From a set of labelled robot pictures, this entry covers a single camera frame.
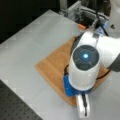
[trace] blue light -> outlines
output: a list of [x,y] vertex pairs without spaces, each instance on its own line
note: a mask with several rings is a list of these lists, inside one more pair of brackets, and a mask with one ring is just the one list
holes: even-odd
[[88,54],[84,54],[83,57],[84,57],[85,59],[87,59],[89,56],[88,56]]

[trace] wooden board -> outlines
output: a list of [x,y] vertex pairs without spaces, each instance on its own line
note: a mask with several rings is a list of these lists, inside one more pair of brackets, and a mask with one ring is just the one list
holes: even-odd
[[[70,49],[75,38],[53,51],[48,57],[35,65],[37,71],[45,78],[49,85],[69,104],[76,106],[75,97],[68,97],[64,92],[63,73],[65,66],[70,60]],[[98,76],[104,75],[108,69],[100,68]],[[94,89],[96,89],[105,79],[96,81]]]

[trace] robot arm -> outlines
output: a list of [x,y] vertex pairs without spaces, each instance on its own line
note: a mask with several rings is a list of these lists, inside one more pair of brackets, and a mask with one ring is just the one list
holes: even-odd
[[120,71],[119,45],[119,38],[106,37],[89,31],[78,37],[73,44],[69,82],[74,89],[80,91],[80,94],[76,94],[80,118],[86,118],[90,114],[88,93],[96,82],[100,65],[112,71]]

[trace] white table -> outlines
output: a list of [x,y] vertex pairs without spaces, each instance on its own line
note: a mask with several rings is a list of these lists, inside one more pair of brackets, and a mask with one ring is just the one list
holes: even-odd
[[[80,34],[77,24],[49,10],[0,45],[0,78],[44,120],[79,120],[70,106],[46,83],[34,65]],[[88,120],[120,119],[120,74],[112,73],[89,95]]]

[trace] metal table surface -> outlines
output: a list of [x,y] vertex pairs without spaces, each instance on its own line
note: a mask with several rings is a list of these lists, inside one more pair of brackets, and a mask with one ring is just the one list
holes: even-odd
[[[80,32],[76,23],[49,10],[0,45],[0,79],[44,120],[79,120],[76,107],[59,97],[34,65]],[[112,72],[89,95],[88,120],[120,118],[119,78]]]

